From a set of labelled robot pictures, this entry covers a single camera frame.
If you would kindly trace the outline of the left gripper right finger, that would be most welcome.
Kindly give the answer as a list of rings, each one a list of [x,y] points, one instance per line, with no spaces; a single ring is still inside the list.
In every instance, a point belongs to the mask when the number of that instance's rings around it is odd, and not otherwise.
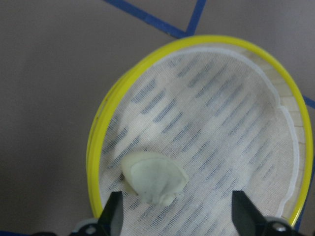
[[[244,191],[233,190],[231,217],[240,236],[263,235],[267,221]]]

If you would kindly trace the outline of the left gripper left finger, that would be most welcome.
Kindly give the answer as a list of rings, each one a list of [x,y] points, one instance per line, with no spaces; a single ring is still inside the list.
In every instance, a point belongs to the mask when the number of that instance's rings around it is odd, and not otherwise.
[[[97,222],[101,235],[120,236],[123,221],[123,193],[122,191],[112,192]]]

